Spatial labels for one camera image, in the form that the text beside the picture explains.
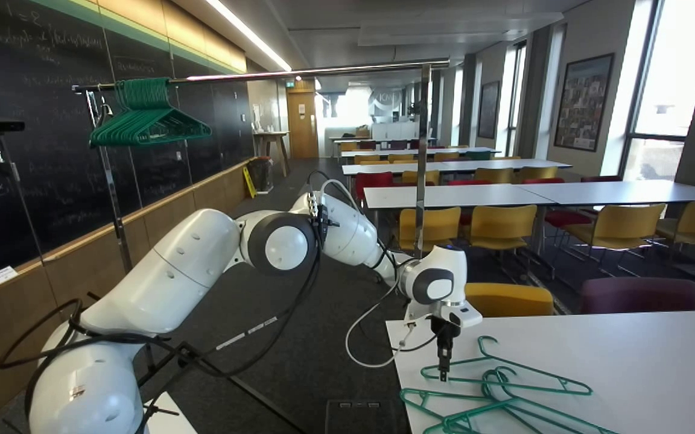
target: ceiling light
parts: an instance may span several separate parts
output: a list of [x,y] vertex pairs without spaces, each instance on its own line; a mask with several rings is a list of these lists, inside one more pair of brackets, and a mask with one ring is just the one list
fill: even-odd
[[292,70],[289,63],[280,59],[251,28],[246,28],[245,19],[239,19],[225,2],[219,0],[205,0],[212,10],[217,10],[234,30],[239,30],[261,54],[266,54],[275,66],[280,66],[284,73]]

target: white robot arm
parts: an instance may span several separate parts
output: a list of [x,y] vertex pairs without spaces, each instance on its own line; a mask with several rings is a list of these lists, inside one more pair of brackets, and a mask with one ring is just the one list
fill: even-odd
[[[44,351],[82,342],[90,335],[172,333],[228,269],[239,263],[280,274],[306,269],[318,247],[338,263],[374,269],[389,286],[403,283],[411,297],[409,317],[435,319],[441,365],[459,329],[481,322],[464,297],[461,251],[435,248],[422,260],[383,251],[374,224],[354,209],[327,193],[306,193],[287,213],[251,213],[239,221],[217,210],[193,213],[103,300],[82,312],[79,330],[58,325]],[[142,423],[142,403],[130,360],[140,348],[99,340],[44,363],[31,395],[31,433],[136,433]]]

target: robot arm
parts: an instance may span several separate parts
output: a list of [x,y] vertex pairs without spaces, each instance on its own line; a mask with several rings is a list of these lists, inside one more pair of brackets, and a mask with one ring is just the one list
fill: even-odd
[[[346,266],[374,269],[411,297],[409,319],[432,317],[446,370],[452,339],[481,322],[465,303],[465,257],[435,248],[422,260],[383,251],[376,227],[354,209],[306,193],[287,213],[251,213],[236,222],[198,210],[177,224],[103,300],[79,317],[99,335],[157,339],[172,333],[231,266],[287,274],[311,266],[316,248]],[[47,351],[90,340],[58,325]],[[140,345],[90,342],[38,366],[31,433],[136,433],[142,403],[130,360]]]

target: picture frame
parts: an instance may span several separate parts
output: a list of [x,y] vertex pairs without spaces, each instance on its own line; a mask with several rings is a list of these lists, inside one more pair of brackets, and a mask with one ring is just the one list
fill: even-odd
[[555,148],[597,153],[608,104],[614,59],[614,54],[607,54],[567,63]]
[[500,108],[500,83],[486,83],[477,98],[477,139],[494,140]]

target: ceiling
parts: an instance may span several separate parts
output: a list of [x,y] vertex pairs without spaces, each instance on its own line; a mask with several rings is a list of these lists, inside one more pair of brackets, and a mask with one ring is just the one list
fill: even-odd
[[[205,0],[172,0],[280,70]],[[225,0],[295,70],[452,59],[520,41],[587,0]]]

